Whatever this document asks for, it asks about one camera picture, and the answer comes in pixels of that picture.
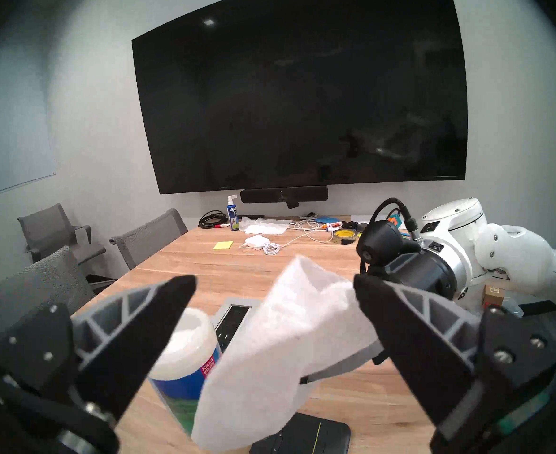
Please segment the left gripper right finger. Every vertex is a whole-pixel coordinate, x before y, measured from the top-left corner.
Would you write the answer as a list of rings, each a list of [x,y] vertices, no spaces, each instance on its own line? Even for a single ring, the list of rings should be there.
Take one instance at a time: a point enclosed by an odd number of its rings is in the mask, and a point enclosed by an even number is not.
[[[492,306],[357,274],[360,309],[435,426],[432,453],[555,453],[556,344]]]

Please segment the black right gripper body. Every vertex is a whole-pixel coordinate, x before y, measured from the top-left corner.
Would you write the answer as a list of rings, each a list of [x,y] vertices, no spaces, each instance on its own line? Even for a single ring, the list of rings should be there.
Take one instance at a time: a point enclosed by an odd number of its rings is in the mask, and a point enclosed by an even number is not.
[[[384,265],[368,265],[367,274],[437,294],[450,301],[455,299],[459,290],[455,268],[427,249],[400,253]]]

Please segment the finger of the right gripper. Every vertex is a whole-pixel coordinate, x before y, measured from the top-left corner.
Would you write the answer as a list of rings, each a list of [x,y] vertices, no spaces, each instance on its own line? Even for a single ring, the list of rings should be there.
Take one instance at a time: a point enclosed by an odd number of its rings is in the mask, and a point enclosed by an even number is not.
[[[316,381],[347,374],[366,364],[368,361],[373,361],[375,364],[381,364],[383,362],[383,345],[379,340],[376,340],[366,348],[359,350],[346,359],[341,360],[324,370],[302,377],[300,379],[300,384],[311,384]]]

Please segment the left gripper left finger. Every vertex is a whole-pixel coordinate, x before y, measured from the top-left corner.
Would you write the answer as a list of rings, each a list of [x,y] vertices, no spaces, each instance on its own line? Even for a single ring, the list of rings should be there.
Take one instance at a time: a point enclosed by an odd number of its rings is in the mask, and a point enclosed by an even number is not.
[[[193,275],[103,298],[72,317],[48,302],[0,337],[0,399],[43,414],[93,404],[120,419],[197,288]]]

